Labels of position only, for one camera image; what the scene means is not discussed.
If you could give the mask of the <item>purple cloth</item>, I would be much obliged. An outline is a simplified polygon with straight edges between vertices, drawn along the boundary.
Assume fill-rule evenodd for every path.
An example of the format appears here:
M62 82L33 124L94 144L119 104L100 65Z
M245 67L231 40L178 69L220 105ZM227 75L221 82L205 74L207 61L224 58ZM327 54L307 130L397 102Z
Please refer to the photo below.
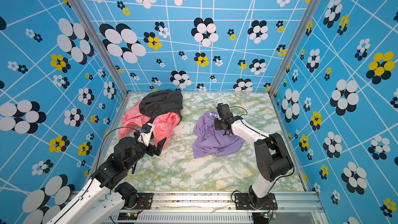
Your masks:
M197 136L193 144L195 159L215 154L217 157L228 156L241 150L245 140L234 134L224 134L223 130L215 129L216 110L203 114L194 127Z

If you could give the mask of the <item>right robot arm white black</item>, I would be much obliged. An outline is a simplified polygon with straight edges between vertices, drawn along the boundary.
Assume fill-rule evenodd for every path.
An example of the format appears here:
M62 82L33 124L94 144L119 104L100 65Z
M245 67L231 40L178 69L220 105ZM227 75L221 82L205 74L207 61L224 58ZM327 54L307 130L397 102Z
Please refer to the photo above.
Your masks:
M289 171L294 171L294 163L282 136L262 132L238 116L217 118L214 123L216 130L241 137L254 146L259 176L249 187L249 202L254 209L261 209L266 203L271 203L271 189L276 182L290 176Z

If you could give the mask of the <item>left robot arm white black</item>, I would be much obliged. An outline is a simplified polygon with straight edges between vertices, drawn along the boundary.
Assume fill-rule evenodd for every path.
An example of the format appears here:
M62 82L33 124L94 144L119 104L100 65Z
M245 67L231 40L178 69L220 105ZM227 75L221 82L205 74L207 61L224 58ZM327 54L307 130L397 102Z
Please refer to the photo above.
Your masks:
M157 139L155 128L168 114L151 112L133 136L125 136L114 152L92 174L83 189L70 203L49 220L50 224L101 224L121 210L132 210L137 218L152 207L152 193L138 193L122 180L128 172L135 172L137 163L145 156L159 156L167 137Z

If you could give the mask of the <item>pink patterned cloth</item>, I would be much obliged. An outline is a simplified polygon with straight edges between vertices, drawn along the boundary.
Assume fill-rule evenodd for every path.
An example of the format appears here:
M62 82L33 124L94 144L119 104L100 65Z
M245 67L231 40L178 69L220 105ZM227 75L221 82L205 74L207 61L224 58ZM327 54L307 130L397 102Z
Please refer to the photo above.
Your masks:
M118 130L119 138L123 138L127 136L132 129L136 127L142 127L143 124L147 123L150 120L150 117L147 117L140 113L139 104L141 101L136 103L136 106L126 112L126 114L122 117L122 128ZM166 141L163 145L166 148L171 140L173 135L173 129L180 123L181 117L173 112L169 112L163 115L157 116L154 121L154 141L157 146L160 141L166 138Z

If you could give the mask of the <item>black cloth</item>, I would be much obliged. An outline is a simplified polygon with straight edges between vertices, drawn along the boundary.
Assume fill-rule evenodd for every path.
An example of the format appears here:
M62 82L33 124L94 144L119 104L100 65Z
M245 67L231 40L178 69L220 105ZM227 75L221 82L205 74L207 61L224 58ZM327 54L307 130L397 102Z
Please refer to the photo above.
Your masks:
M154 121L158 116L175 113L182 118L183 96L180 91L171 89L156 91L146 95L139 104L140 113Z

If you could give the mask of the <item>left green circuit board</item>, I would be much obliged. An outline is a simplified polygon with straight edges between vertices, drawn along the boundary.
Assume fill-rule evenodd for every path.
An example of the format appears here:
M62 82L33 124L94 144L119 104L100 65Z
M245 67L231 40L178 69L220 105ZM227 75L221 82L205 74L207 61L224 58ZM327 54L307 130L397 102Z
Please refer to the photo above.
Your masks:
M118 222L135 222L138 219L137 213L120 212L118 215Z

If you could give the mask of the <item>green circuit board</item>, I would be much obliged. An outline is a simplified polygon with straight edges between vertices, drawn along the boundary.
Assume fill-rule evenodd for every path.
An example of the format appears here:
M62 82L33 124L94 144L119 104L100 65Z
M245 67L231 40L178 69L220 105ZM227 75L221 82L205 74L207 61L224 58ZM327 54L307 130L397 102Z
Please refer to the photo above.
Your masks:
M137 213L120 212L118 215L118 222L135 222L138 219Z
M264 213L253 213L252 220L254 224L268 224L269 215Z

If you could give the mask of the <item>right green circuit board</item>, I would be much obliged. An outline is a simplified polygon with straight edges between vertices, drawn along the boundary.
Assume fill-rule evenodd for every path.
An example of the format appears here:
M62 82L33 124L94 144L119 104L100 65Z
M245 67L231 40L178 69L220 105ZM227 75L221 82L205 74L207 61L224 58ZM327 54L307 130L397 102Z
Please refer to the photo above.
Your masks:
M252 220L254 224L268 224L269 215L264 213L253 213Z

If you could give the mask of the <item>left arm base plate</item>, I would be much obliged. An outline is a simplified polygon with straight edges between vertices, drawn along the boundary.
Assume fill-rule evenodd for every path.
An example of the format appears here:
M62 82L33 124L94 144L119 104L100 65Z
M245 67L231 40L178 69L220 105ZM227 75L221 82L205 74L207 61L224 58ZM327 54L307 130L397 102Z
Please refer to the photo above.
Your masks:
M138 192L128 196L125 200L124 209L147 210L151 209L153 193Z

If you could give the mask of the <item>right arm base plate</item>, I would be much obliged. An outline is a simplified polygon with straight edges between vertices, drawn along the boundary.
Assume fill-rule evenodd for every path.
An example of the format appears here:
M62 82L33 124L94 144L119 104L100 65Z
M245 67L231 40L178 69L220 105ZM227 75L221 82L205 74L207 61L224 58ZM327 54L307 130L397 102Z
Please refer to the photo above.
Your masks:
M231 200L237 210L262 210L266 212L278 210L277 201L273 193L263 198L258 198L254 193L234 192L231 194Z

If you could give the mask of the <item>aluminium front rail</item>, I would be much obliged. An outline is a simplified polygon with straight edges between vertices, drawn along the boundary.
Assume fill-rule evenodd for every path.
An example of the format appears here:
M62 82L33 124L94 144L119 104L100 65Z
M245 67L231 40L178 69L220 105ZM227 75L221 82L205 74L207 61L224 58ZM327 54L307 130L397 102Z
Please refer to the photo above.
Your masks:
M102 224L253 224L253 213L269 215L269 224L327 224L324 208L315 193L276 192L278 210L237 210L232 192L154 192L152 207L135 222L118 222L121 210Z

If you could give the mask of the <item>right aluminium corner post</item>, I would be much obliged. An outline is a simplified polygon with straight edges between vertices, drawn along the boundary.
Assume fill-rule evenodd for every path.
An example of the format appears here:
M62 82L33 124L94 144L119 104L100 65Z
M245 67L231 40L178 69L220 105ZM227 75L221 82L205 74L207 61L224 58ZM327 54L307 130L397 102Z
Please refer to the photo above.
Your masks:
M309 22L312 20L312 17L314 16L315 11L317 10L320 2L321 2L321 0L310 0L310 2L308 3L308 5L303 13L303 16L294 32L294 35L292 36L291 42L288 46L287 54L282 59L282 62L281 62L280 66L278 68L278 71L274 77L271 89L268 93L270 98L273 97L273 94L278 89L278 85L282 81L282 78L285 74L285 69L291 62L291 59L294 56L294 52L297 50L298 45L300 44L301 39L303 38L303 36L305 34L305 29L306 29L307 25L309 24Z

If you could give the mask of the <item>aluminium corner post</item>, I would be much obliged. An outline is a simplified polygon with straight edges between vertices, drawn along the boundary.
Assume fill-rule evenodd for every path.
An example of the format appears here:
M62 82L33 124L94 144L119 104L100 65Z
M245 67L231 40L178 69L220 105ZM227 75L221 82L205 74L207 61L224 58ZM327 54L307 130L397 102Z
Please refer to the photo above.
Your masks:
M291 62L291 59L294 56L294 52L297 50L298 45L300 44L301 39L303 38L303 36L305 34L305 29L306 29L307 25L309 24L309 22L312 20L312 17L314 16L315 11L317 10L320 2L321 2L321 0L310 0L310 2L308 3L308 5L303 13L303 16L294 32L294 35L292 36L291 42L288 46L287 54L282 59L282 62L281 62L280 66L278 68L278 71L274 77L271 89L268 93L270 98L273 97L273 94L278 89L278 85L282 81L282 78L285 74L285 69Z
M129 95L128 89L124 82L122 81L121 76L118 72L116 72L115 65L109 56L108 52L106 51L99 35L94 28L94 25L90 21L89 15L85 10L82 2L80 0L68 0L74 9L74 13L76 14L77 18L79 19L80 23L83 25L85 31L87 32L89 38L92 40L92 43L95 49L98 52L99 57L104 62L105 67L108 69L110 75L113 77L116 85L119 87L121 93L124 97Z

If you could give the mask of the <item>left aluminium corner post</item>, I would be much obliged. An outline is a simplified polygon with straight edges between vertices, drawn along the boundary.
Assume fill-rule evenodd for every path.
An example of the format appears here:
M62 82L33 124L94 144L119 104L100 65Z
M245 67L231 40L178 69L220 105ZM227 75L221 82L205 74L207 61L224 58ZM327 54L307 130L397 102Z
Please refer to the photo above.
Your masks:
M99 57L104 62L105 67L108 69L110 75L113 77L116 85L119 87L121 93L124 97L129 95L128 89L124 82L122 81L121 76L118 72L116 72L115 65L109 56L108 52L106 51L99 35L94 28L94 25L90 21L89 15L85 10L82 2L80 0L68 0L74 9L74 13L76 14L77 18L79 19L80 23L83 25L85 31L87 32L89 38L92 40L92 43L95 49L98 52Z

